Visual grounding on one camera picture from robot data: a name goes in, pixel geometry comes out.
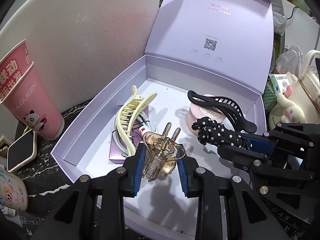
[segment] phone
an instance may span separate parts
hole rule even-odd
[[[7,169],[16,171],[33,161],[37,156],[37,134],[29,130],[16,140],[8,149]]]

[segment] black marble surface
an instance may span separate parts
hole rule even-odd
[[[63,132],[88,103],[89,101],[79,104],[62,114],[65,120]],[[24,181],[29,196],[27,211],[19,211],[21,223],[28,239],[41,225],[50,210],[61,200],[68,187],[72,185],[72,182],[51,156],[51,151],[58,140],[48,141],[38,136],[36,159],[17,172],[17,175]],[[100,226],[99,215],[100,210],[97,209],[94,225],[95,235],[97,235],[97,229]],[[127,240],[149,240],[130,229],[126,229],[125,234]]]

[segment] white mug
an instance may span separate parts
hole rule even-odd
[[[19,211],[28,208],[28,194],[22,179],[0,168],[0,204]]]

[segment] purple card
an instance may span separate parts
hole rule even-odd
[[[122,106],[117,106],[117,111],[118,112],[120,110]],[[148,106],[143,110],[144,113],[148,116],[149,114],[149,110],[148,110]],[[142,142],[142,135],[139,132],[139,128],[142,126],[142,124],[139,124],[139,122],[136,120],[133,124],[133,129],[130,133],[130,135],[133,138],[133,144],[138,146],[138,144],[140,142]],[[120,142],[122,143],[122,145],[126,148],[125,144],[123,143],[123,141],[120,138]],[[113,136],[111,136],[111,145],[110,145],[110,154],[109,154],[109,160],[112,161],[113,163],[116,164],[123,164],[124,160],[126,159],[126,155],[123,154],[117,144],[115,143],[115,140],[113,138]]]

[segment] scrunchie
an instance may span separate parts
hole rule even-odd
[[[219,147],[222,144],[252,150],[250,140],[237,135],[234,131],[225,128],[224,124],[220,124],[209,117],[197,119],[191,126],[193,130],[199,130],[198,142],[206,145],[207,143]]]

